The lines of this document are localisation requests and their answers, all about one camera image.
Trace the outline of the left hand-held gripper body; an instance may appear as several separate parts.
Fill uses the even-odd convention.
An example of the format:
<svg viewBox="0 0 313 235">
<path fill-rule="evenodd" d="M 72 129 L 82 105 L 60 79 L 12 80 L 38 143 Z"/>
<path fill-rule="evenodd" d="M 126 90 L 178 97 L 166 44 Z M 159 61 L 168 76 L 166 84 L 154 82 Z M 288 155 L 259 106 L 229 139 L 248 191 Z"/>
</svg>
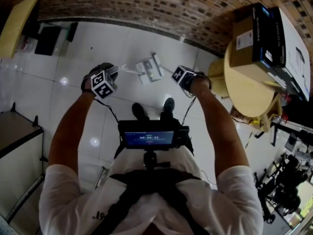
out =
<svg viewBox="0 0 313 235">
<path fill-rule="evenodd" d="M 81 90 L 94 94 L 95 100 L 104 100 L 117 90 L 115 80 L 120 70 L 119 66 L 102 63 L 84 76 Z"/>
</svg>

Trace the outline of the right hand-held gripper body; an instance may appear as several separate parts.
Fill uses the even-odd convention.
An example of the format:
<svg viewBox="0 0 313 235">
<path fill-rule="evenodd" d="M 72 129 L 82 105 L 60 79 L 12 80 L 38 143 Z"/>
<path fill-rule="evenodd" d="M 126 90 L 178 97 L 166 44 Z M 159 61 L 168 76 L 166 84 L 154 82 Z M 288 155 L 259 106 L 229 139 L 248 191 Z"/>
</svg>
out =
<svg viewBox="0 0 313 235">
<path fill-rule="evenodd" d="M 179 65 L 172 74 L 173 81 L 182 89 L 186 96 L 194 96 L 189 89 L 196 73 L 188 67 Z"/>
</svg>

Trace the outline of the white long-handled broom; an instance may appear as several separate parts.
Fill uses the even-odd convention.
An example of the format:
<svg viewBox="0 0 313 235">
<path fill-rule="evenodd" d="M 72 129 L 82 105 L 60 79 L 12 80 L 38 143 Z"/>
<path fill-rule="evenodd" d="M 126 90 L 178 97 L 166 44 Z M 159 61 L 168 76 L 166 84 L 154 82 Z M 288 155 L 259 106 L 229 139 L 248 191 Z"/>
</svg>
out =
<svg viewBox="0 0 313 235">
<path fill-rule="evenodd" d="M 160 61 L 158 55 L 155 52 L 152 52 L 152 58 L 153 58 L 153 60 L 154 60 L 154 62 L 156 64 L 156 67 L 157 67 L 157 69 L 159 71 L 159 74 L 161 76 L 165 76 L 165 71 L 167 71 L 170 74 L 174 73 L 172 70 L 168 69 L 167 67 L 165 67 L 165 66 L 163 66 L 161 64 L 161 61 Z"/>
</svg>

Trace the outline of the person's left forearm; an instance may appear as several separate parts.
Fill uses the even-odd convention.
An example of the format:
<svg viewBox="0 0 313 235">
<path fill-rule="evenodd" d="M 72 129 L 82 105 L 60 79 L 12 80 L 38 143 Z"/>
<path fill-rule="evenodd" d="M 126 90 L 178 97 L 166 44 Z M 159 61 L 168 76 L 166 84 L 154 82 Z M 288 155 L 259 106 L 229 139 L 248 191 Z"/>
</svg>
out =
<svg viewBox="0 0 313 235">
<path fill-rule="evenodd" d="M 78 147 L 94 94 L 83 92 L 62 117 L 53 136 L 48 164 L 64 165 L 78 173 Z"/>
</svg>

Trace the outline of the person's right forearm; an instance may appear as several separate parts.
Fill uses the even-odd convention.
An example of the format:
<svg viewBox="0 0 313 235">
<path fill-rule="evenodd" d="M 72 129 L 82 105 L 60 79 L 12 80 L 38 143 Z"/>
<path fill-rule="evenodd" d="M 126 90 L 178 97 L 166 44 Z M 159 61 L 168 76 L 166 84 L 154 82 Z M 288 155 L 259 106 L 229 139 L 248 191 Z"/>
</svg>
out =
<svg viewBox="0 0 313 235">
<path fill-rule="evenodd" d="M 249 166 L 249 163 L 231 115 L 211 93 L 209 86 L 206 79 L 197 77 L 191 83 L 190 92 L 196 96 L 204 113 L 214 146 L 215 175 L 218 177 L 231 167 Z"/>
</svg>

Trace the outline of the person's right black shoe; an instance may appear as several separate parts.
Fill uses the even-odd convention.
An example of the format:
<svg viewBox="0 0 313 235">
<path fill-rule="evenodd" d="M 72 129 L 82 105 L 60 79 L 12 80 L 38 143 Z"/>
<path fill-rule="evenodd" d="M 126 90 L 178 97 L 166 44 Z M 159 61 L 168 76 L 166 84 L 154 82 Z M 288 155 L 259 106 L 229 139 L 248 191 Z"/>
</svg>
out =
<svg viewBox="0 0 313 235">
<path fill-rule="evenodd" d="M 175 109 L 175 101 L 173 98 L 169 97 L 166 99 L 163 105 L 163 114 L 167 118 L 173 118 L 173 111 Z"/>
</svg>

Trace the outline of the person's black shoe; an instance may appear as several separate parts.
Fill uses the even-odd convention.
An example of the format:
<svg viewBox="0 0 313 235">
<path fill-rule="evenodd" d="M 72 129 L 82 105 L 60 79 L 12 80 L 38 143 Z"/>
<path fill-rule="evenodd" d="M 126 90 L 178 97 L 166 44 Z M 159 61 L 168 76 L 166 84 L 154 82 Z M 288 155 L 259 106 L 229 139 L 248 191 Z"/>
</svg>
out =
<svg viewBox="0 0 313 235">
<path fill-rule="evenodd" d="M 132 105 L 132 113 L 137 120 L 143 120 L 147 116 L 144 108 L 139 103 L 134 103 Z"/>
<path fill-rule="evenodd" d="M 169 97 L 166 99 L 163 105 L 163 114 L 167 118 L 173 118 L 173 111 L 175 109 L 175 101 L 173 98 Z"/>
</svg>

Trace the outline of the person's left black shoe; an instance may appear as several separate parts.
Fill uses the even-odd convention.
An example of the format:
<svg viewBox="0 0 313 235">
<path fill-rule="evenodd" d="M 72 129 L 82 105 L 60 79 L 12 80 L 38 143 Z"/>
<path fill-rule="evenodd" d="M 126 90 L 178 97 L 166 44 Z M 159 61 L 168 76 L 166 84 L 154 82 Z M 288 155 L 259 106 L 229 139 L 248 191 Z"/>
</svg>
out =
<svg viewBox="0 0 313 235">
<path fill-rule="evenodd" d="M 144 108 L 139 103 L 134 103 L 132 105 L 132 113 L 137 120 L 143 120 L 147 116 Z"/>
</svg>

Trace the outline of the black device green edge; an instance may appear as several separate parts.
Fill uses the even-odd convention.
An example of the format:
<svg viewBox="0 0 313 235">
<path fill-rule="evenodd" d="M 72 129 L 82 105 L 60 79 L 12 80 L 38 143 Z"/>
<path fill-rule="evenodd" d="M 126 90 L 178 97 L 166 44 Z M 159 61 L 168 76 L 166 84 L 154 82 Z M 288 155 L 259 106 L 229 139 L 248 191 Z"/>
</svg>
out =
<svg viewBox="0 0 313 235">
<path fill-rule="evenodd" d="M 68 28 L 68 32 L 67 32 L 67 41 L 69 41 L 69 42 L 73 41 L 77 26 L 78 26 L 78 22 L 71 23 L 70 27 Z"/>
</svg>

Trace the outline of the large cardboard box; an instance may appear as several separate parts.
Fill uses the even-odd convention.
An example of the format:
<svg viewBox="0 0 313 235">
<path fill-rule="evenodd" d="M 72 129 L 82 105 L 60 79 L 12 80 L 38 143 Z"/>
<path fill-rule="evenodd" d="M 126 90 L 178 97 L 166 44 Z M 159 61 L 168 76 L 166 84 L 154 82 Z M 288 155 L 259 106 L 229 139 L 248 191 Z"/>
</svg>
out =
<svg viewBox="0 0 313 235">
<path fill-rule="evenodd" d="M 266 66 L 260 61 L 261 48 L 257 45 L 256 30 L 253 26 L 253 14 L 237 22 L 233 26 L 232 49 L 230 55 L 230 67 L 240 74 L 263 84 L 272 81 L 267 74 Z"/>
</svg>

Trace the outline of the round wooden table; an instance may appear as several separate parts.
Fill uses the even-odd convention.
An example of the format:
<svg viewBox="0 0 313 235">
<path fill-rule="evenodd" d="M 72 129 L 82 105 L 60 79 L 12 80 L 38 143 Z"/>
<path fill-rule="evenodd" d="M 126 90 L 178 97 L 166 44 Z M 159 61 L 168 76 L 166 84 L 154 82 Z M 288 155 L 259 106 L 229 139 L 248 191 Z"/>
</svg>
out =
<svg viewBox="0 0 313 235">
<path fill-rule="evenodd" d="M 244 116 L 258 117 L 270 106 L 275 92 L 230 67 L 232 43 L 224 54 L 224 79 L 233 106 Z"/>
</svg>

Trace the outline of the black square floor plate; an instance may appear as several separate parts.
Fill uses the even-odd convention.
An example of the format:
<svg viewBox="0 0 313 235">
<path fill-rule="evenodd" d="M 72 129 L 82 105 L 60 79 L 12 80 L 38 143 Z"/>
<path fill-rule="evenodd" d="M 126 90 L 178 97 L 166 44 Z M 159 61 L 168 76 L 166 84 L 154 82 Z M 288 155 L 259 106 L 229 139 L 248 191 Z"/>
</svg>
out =
<svg viewBox="0 0 313 235">
<path fill-rule="evenodd" d="M 52 56 L 60 32 L 56 26 L 44 27 L 39 34 L 35 54 Z"/>
</svg>

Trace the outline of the black cardboard box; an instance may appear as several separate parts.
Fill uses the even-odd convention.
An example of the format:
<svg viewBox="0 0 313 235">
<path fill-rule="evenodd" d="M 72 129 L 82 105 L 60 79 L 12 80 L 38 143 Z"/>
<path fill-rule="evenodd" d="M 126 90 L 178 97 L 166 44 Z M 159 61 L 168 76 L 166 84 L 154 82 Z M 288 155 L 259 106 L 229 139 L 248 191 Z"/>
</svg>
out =
<svg viewBox="0 0 313 235">
<path fill-rule="evenodd" d="M 273 21 L 270 12 L 260 3 L 252 8 L 252 25 L 252 61 L 267 71 L 273 66 Z"/>
</svg>

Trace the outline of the clear plastic bag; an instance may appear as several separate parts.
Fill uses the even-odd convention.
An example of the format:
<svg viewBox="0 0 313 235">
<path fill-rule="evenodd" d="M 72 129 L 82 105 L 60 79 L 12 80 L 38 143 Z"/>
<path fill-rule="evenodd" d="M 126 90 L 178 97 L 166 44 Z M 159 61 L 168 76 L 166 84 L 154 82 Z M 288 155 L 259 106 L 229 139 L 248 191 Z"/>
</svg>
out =
<svg viewBox="0 0 313 235">
<path fill-rule="evenodd" d="M 21 41 L 21 46 L 19 47 L 19 50 L 22 52 L 30 53 L 34 49 L 36 43 L 36 39 L 24 36 Z"/>
</svg>

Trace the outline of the small tan box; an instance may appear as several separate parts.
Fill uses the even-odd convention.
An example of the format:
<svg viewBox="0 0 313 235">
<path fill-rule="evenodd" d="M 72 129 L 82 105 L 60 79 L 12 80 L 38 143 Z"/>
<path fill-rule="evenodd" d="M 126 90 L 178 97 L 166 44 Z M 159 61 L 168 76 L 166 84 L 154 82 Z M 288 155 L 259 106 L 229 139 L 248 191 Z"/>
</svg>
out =
<svg viewBox="0 0 313 235">
<path fill-rule="evenodd" d="M 285 93 L 286 90 L 281 87 L 277 82 L 264 81 L 263 82 L 267 87 L 271 88 L 273 91 L 277 93 Z"/>
</svg>

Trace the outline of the beige partition panel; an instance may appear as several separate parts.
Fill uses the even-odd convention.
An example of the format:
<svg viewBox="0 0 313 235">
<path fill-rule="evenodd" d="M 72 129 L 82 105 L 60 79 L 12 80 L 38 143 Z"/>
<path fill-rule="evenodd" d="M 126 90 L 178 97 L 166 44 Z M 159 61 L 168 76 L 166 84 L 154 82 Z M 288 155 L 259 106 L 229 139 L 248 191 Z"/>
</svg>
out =
<svg viewBox="0 0 313 235">
<path fill-rule="evenodd" d="M 7 223 L 45 179 L 43 135 L 15 107 L 0 113 L 0 216 Z"/>
</svg>

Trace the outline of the light wooden side table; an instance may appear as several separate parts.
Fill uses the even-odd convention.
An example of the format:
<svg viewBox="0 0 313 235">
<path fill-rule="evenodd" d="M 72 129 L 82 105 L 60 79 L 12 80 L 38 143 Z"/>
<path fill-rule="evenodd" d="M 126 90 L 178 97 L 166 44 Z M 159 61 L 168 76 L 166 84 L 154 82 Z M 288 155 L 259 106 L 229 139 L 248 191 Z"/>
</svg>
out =
<svg viewBox="0 0 313 235">
<path fill-rule="evenodd" d="M 0 58 L 13 58 L 22 30 L 38 0 L 24 0 L 15 5 L 0 35 Z"/>
</svg>

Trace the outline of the red snack packet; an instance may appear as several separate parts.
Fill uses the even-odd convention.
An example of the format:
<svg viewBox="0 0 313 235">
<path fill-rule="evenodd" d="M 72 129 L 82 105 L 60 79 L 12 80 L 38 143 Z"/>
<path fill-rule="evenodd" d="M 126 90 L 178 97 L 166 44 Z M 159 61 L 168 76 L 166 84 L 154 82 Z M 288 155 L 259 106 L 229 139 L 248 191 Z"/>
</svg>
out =
<svg viewBox="0 0 313 235">
<path fill-rule="evenodd" d="M 292 99 L 292 97 L 287 93 L 280 93 L 280 98 L 281 98 L 282 107 L 287 106 L 291 102 L 291 99 Z"/>
</svg>

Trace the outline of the black chest harness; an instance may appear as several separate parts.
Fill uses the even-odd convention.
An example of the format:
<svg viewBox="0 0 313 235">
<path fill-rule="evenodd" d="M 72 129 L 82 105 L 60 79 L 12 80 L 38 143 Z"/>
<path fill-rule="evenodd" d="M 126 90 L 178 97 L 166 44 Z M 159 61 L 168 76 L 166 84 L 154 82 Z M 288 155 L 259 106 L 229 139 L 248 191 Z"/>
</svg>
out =
<svg viewBox="0 0 313 235">
<path fill-rule="evenodd" d="M 174 208 L 189 224 L 194 235 L 210 235 L 192 217 L 187 198 L 179 191 L 176 184 L 185 180 L 195 179 L 188 172 L 167 168 L 160 170 L 136 170 L 126 174 L 114 174 L 111 178 L 126 184 L 126 190 L 119 200 L 110 206 L 108 213 L 91 233 L 91 235 L 110 235 L 126 218 L 131 207 L 143 195 L 158 193 L 170 207 Z"/>
</svg>

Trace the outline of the black box with white lid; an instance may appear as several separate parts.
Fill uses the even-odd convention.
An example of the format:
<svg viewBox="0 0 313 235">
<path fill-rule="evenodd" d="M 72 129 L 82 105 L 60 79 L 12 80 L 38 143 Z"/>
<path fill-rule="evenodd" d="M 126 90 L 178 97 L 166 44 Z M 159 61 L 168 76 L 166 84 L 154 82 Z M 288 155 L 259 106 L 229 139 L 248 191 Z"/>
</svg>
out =
<svg viewBox="0 0 313 235">
<path fill-rule="evenodd" d="M 279 7 L 270 9 L 273 23 L 273 69 L 289 94 L 309 101 L 311 86 L 310 57 L 307 47 Z"/>
</svg>

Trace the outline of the person's white t-shirt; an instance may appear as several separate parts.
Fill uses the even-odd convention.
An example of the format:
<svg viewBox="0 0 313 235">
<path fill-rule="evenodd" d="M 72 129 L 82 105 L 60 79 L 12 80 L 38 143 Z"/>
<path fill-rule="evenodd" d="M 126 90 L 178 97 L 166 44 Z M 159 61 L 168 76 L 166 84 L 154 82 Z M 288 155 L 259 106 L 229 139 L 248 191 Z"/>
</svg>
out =
<svg viewBox="0 0 313 235">
<path fill-rule="evenodd" d="M 86 194 L 80 192 L 78 176 L 71 168 L 49 166 L 39 202 L 43 234 L 91 235 L 126 189 L 112 176 L 143 169 L 143 154 L 142 150 L 122 151 L 106 182 Z M 171 168 L 193 175 L 177 187 L 186 196 L 192 217 L 211 235 L 262 235 L 262 208 L 248 166 L 228 168 L 217 177 L 217 187 L 212 189 L 200 180 L 200 169 L 187 148 L 156 154 L 159 162 L 170 162 Z M 187 221 L 156 193 L 141 197 L 113 234 L 143 235 L 150 225 L 165 235 L 193 235 Z"/>
</svg>

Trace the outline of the black tripod stand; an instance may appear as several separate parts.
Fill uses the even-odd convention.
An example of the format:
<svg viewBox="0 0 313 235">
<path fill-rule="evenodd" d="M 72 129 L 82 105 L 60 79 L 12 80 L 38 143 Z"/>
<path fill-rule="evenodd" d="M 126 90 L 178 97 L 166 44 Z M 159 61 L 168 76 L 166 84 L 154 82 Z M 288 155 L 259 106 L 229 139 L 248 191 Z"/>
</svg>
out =
<svg viewBox="0 0 313 235">
<path fill-rule="evenodd" d="M 290 154 L 283 153 L 278 163 L 272 163 L 275 168 L 272 173 L 267 169 L 261 177 L 254 173 L 263 219 L 268 224 L 276 218 L 268 205 L 272 205 L 281 217 L 301 211 L 298 186 L 313 177 L 313 133 L 296 131 L 274 122 L 270 126 L 274 128 L 272 146 L 276 145 L 279 130 L 289 133 L 285 148 Z"/>
</svg>

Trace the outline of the black monitor mount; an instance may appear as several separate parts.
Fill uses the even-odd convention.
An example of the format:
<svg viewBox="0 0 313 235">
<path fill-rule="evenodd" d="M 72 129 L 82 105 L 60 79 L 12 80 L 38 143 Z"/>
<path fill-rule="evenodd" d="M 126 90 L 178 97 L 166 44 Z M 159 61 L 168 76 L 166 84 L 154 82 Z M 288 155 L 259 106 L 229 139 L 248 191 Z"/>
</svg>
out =
<svg viewBox="0 0 313 235">
<path fill-rule="evenodd" d="M 146 150 L 143 156 L 144 166 L 147 170 L 154 170 L 156 167 L 169 168 L 170 162 L 157 162 L 157 154 L 154 151 Z"/>
</svg>

